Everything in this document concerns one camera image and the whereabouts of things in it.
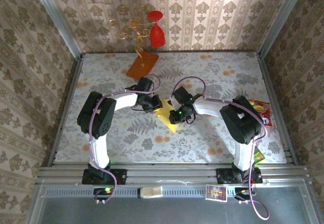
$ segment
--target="floral tablecloth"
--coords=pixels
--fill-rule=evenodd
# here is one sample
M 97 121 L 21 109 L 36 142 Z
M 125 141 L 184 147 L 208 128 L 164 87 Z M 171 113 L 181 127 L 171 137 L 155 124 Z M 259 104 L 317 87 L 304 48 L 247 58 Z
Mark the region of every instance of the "floral tablecloth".
M 269 102 L 255 53 L 159 53 L 151 73 L 161 79 L 160 99 L 170 97 L 175 84 L 185 76 L 201 77 L 207 84 L 206 96 Z M 55 161 L 88 161 L 85 135 L 76 123 L 91 91 L 108 94 L 137 84 L 126 72 L 137 54 L 88 54 L 83 57 L 71 107 Z M 181 83 L 189 93 L 201 93 L 203 85 L 195 79 Z M 286 163 L 278 131 L 269 127 L 269 136 L 257 144 L 264 162 Z M 118 110 L 107 135 L 107 150 L 112 162 L 212 162 L 230 163 L 235 141 L 221 118 L 198 115 L 192 125 L 177 125 L 173 134 L 155 113 Z

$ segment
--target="table surface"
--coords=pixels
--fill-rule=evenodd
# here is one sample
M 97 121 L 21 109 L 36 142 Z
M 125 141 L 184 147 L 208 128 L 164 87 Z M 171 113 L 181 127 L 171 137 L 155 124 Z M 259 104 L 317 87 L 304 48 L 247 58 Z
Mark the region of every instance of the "table surface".
M 159 53 L 151 73 L 161 79 L 157 92 L 168 99 L 175 84 L 185 76 L 198 76 L 206 84 L 206 96 L 269 102 L 256 53 Z M 88 161 L 88 143 L 76 123 L 77 116 L 91 91 L 108 94 L 137 84 L 126 72 L 137 54 L 87 54 L 73 95 L 55 161 Z M 187 79 L 180 85 L 189 93 L 201 93 L 203 85 Z M 269 135 L 257 143 L 264 162 L 286 163 L 279 133 L 268 127 Z M 118 110 L 107 134 L 107 151 L 112 162 L 212 162 L 230 163 L 235 141 L 221 118 L 198 115 L 192 125 L 177 125 L 173 134 L 155 113 Z

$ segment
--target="gold wire sculpture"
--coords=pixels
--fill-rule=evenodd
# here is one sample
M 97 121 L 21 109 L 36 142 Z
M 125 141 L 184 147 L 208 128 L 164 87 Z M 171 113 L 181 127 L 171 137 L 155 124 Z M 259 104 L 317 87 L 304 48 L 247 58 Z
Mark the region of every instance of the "gold wire sculpture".
M 148 6 L 139 6 L 138 7 L 139 11 L 144 11 L 146 13 L 149 12 Z M 118 9 L 119 15 L 124 15 L 127 14 L 129 11 L 129 8 L 126 6 L 122 6 Z M 150 35 L 150 30 L 147 28 L 142 28 L 141 26 L 145 25 L 151 25 L 156 22 L 151 22 L 151 23 L 141 23 L 140 18 L 132 18 L 131 21 L 129 22 L 124 22 L 122 21 L 126 27 L 123 28 L 120 32 L 117 32 L 116 37 L 117 39 L 126 39 L 128 38 L 132 33 L 129 31 L 133 30 L 136 33 L 135 40 L 137 41 L 137 44 L 135 45 L 135 52 L 138 54 L 138 56 L 142 59 L 141 53 L 143 52 L 142 45 L 144 44 L 144 39 L 148 35 Z M 107 26 L 110 28 L 114 28 L 116 26 L 116 19 L 111 19 L 107 23 Z

